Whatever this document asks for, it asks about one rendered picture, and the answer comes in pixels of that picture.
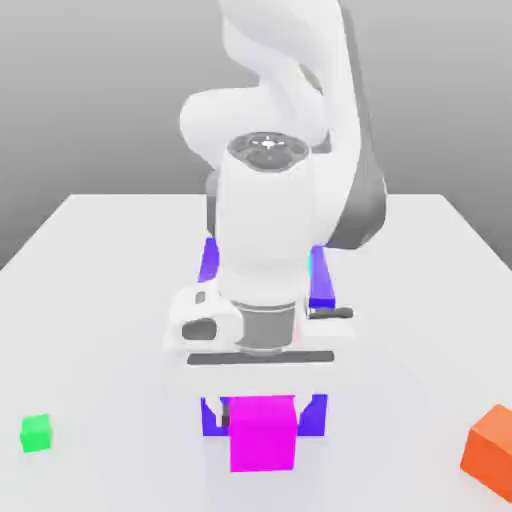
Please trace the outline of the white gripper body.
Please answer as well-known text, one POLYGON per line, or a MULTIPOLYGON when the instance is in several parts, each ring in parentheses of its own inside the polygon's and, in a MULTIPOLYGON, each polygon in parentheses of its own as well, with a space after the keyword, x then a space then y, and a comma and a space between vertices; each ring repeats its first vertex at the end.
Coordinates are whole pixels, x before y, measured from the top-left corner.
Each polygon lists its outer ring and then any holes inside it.
POLYGON ((175 346, 175 389, 196 396, 310 396, 343 386, 342 337, 306 338, 273 355, 175 346))

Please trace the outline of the small magenta cube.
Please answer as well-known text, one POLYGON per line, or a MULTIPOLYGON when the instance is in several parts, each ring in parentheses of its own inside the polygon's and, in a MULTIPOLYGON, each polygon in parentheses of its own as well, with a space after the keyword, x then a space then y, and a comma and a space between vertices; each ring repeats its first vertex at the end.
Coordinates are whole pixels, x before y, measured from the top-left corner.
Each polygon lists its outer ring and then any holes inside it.
POLYGON ((231 398, 230 470, 292 470, 297 433, 293 396, 231 398))

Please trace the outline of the large blue box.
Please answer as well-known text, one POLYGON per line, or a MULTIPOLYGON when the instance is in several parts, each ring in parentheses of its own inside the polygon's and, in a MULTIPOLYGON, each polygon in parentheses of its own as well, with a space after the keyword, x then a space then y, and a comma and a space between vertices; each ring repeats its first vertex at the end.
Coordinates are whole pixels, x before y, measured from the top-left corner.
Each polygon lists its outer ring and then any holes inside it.
MULTIPOLYGON (((219 265, 219 251, 214 237, 207 237, 203 247, 198 283, 210 281, 215 278, 219 265)), ((336 307, 335 292, 328 271, 328 265, 321 246, 314 246, 310 251, 308 260, 310 276, 307 312, 318 309, 334 309, 336 307)), ((216 425, 213 411, 201 399, 202 434, 204 437, 225 437, 228 435, 228 405, 229 399, 221 397, 224 408, 223 424, 216 425)), ((326 411, 328 396, 326 394, 313 394, 310 402, 300 414, 298 423, 299 437, 321 437, 325 434, 326 411)))

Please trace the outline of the large orange box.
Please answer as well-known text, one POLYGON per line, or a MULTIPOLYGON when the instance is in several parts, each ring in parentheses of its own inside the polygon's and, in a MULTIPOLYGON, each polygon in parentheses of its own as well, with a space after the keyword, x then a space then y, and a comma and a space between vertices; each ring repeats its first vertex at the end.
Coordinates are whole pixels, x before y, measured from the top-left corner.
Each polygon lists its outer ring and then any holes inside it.
POLYGON ((497 404, 470 428, 460 469, 512 503, 512 410, 497 404))

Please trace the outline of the small green cube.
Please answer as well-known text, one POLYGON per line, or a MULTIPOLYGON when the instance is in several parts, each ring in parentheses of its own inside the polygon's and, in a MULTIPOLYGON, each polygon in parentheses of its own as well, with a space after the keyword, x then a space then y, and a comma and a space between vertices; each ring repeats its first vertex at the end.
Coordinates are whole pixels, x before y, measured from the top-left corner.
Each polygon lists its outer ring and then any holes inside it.
POLYGON ((25 453, 48 450, 52 447, 53 429, 48 414, 24 416, 20 442, 25 453))

